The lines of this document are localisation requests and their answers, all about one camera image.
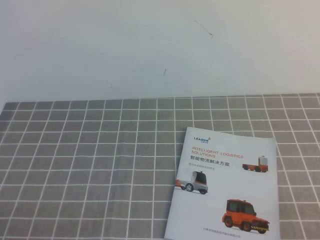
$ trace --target logo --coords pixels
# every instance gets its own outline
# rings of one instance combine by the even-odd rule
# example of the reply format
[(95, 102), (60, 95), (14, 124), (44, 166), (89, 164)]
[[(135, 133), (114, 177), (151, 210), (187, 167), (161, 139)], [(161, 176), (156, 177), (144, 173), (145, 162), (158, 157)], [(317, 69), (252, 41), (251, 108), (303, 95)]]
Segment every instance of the logo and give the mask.
[(200, 141), (200, 142), (202, 142), (202, 143), (204, 143), (204, 144), (208, 144), (209, 141), (211, 140), (210, 137), (209, 137), (208, 139), (200, 138), (200, 137), (194, 137), (193, 139), (194, 139), (194, 140), (197, 140), (197, 141)]

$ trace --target brochure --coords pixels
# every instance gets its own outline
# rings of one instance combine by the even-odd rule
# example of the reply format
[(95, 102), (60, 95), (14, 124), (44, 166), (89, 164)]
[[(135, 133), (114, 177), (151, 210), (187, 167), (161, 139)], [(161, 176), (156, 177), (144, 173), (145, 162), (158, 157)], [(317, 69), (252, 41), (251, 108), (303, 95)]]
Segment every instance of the brochure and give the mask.
[(274, 138), (188, 127), (167, 240), (280, 240)]

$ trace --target orange vehicle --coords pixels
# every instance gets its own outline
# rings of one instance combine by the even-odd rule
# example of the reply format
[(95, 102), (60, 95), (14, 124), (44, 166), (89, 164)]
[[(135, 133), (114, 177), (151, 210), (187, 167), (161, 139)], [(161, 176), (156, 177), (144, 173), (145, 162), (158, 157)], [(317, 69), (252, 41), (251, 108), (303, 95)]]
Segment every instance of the orange vehicle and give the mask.
[(255, 170), (256, 172), (267, 172), (268, 171), (268, 158), (265, 156), (260, 156), (257, 165), (249, 165), (249, 164), (242, 164), (244, 170)]
[(228, 228), (238, 227), (243, 231), (256, 230), (264, 234), (269, 230), (269, 222), (257, 217), (257, 213), (251, 203), (245, 200), (230, 199), (226, 202), (226, 213), (222, 222)]

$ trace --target wall mark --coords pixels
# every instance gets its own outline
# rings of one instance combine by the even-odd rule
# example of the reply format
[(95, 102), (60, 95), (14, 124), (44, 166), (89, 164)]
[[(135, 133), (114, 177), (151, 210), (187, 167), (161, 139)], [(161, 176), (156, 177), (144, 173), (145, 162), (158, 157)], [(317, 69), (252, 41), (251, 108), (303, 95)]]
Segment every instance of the wall mark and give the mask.
[(205, 30), (208, 34), (211, 35), (211, 38), (213, 38), (213, 35), (204, 27), (202, 24), (198, 23), (196, 20), (194, 20), (203, 30)]

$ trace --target vehicle wheel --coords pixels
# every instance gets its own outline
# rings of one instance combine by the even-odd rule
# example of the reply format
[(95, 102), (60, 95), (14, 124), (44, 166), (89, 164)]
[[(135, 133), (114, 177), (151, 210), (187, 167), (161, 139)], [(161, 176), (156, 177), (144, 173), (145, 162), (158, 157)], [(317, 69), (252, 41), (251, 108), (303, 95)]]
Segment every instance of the vehicle wheel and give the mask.
[(188, 192), (192, 192), (194, 190), (194, 186), (192, 186), (191, 183), (187, 183), (185, 185), (185, 189), (188, 191)]
[(200, 192), (201, 194), (206, 194), (206, 193), (207, 193), (207, 191), (204, 190), (204, 189), (200, 189), (199, 192)]
[(243, 230), (246, 232), (250, 232), (251, 231), (251, 224), (247, 221), (245, 221), (243, 224)]
[(232, 222), (232, 218), (227, 216), (226, 218), (224, 218), (224, 225), (227, 227), (227, 228), (232, 228), (233, 226), (233, 222)]

